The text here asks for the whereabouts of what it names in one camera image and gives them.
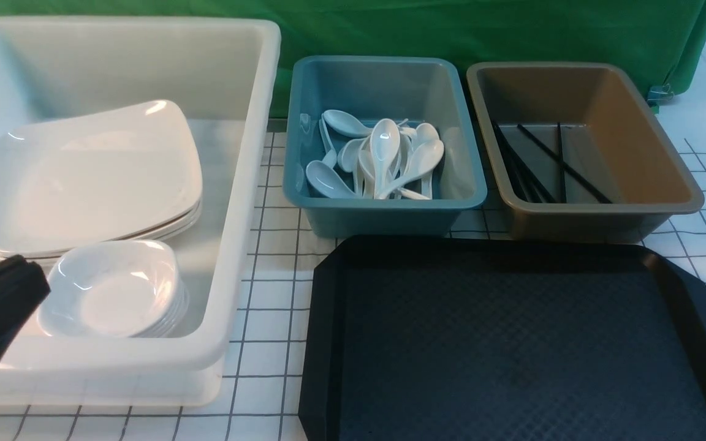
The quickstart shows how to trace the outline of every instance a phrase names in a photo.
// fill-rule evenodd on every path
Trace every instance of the stack of bowls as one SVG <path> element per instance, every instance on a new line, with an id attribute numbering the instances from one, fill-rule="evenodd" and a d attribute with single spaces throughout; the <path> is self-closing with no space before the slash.
<path id="1" fill-rule="evenodd" d="M 37 323 L 50 336 L 166 337 L 189 304 L 173 249 L 151 240 L 73 249 L 48 284 Z"/>

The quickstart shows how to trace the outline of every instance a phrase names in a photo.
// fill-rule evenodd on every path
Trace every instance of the black chopstick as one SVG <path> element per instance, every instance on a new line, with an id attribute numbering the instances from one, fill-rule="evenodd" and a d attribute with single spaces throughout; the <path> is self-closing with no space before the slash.
<path id="1" fill-rule="evenodd" d="M 519 157 L 516 151 L 514 151 L 513 147 L 511 147 L 510 143 L 508 143 L 508 139 L 506 139 L 505 135 L 501 131 L 501 128 L 499 128 L 499 125 L 497 123 L 493 123 L 493 127 L 495 129 L 495 137 L 498 138 L 498 144 L 503 146 L 505 151 L 507 151 L 508 156 L 510 156 L 511 159 L 515 162 L 515 165 L 519 169 L 519 173 L 522 175 L 522 178 L 526 178 L 527 183 L 532 184 L 532 187 L 528 185 L 527 189 L 535 196 L 536 200 L 530 202 L 541 202 L 541 198 L 538 198 L 538 195 L 535 195 L 535 190 L 538 190 L 538 192 L 541 193 L 541 197 L 544 198 L 544 201 L 547 201 L 547 203 L 557 203 L 557 201 L 555 201 L 555 198 L 552 197 L 552 194 L 549 193 L 549 191 L 546 187 L 544 187 L 543 184 L 541 184 L 541 181 L 537 178 L 535 174 L 533 174 L 533 171 L 530 170 L 529 167 L 527 167 L 527 164 L 522 161 L 522 158 Z"/>
<path id="2" fill-rule="evenodd" d="M 519 172 L 516 170 L 514 162 L 511 157 L 505 153 L 503 146 L 498 142 L 499 150 L 501 151 L 501 156 L 503 157 L 503 164 L 505 165 L 505 171 L 508 175 L 508 181 L 511 182 L 511 187 L 514 190 L 514 194 L 517 198 L 523 201 L 527 201 L 525 195 L 525 190 L 522 188 L 522 182 L 519 179 Z"/>
<path id="3" fill-rule="evenodd" d="M 576 181 L 585 188 L 588 192 L 590 192 L 591 195 L 593 195 L 594 198 L 597 199 L 598 202 L 603 203 L 603 204 L 611 204 L 612 201 L 607 198 L 596 186 L 593 184 L 590 184 L 590 182 L 585 179 L 582 175 L 580 175 L 574 168 L 571 167 L 571 165 L 566 164 L 563 159 L 560 159 L 560 157 L 557 156 L 557 153 L 554 153 L 551 148 L 547 147 L 544 142 L 541 142 L 540 139 L 535 137 L 528 129 L 525 129 L 522 124 L 517 124 L 516 128 L 519 129 L 526 137 L 528 137 L 530 140 L 532 140 L 535 145 L 538 145 L 538 147 L 544 151 L 550 158 L 554 159 L 555 162 L 560 164 L 560 167 L 563 168 L 563 170 L 566 170 L 569 175 L 571 175 L 571 178 L 576 179 Z"/>
<path id="4" fill-rule="evenodd" d="M 557 123 L 557 149 L 558 155 L 560 156 L 560 162 L 565 162 L 563 159 L 563 128 L 560 127 L 560 123 Z M 566 195 L 566 171 L 560 167 L 558 172 L 560 172 L 560 202 L 567 203 L 568 196 Z"/>

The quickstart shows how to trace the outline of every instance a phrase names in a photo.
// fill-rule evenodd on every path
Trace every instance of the green backdrop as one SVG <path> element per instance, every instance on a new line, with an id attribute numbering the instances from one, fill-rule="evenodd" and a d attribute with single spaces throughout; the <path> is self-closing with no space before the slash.
<path id="1" fill-rule="evenodd" d="M 303 56 L 437 56 L 479 61 L 600 61 L 642 92 L 685 91 L 706 39 L 706 0 L 0 0 L 0 15 L 247 17 L 283 33 L 271 114 L 287 114 Z"/>

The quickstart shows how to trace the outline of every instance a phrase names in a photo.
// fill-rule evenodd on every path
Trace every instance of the black plastic tray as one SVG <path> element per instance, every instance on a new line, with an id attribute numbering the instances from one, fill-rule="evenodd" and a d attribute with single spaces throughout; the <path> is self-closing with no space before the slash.
<path id="1" fill-rule="evenodd" d="M 314 270 L 309 441 L 706 441 L 706 286 L 641 246 L 356 237 Z"/>

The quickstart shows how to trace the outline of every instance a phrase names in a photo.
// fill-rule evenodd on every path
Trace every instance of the stack of plates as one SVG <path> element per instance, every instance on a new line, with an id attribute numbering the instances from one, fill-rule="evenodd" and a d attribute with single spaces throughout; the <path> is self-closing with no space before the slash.
<path id="1" fill-rule="evenodd" d="M 0 139 L 0 259 L 50 263 L 118 239 L 165 240 L 200 217 L 187 118 L 159 100 L 22 126 Z"/>

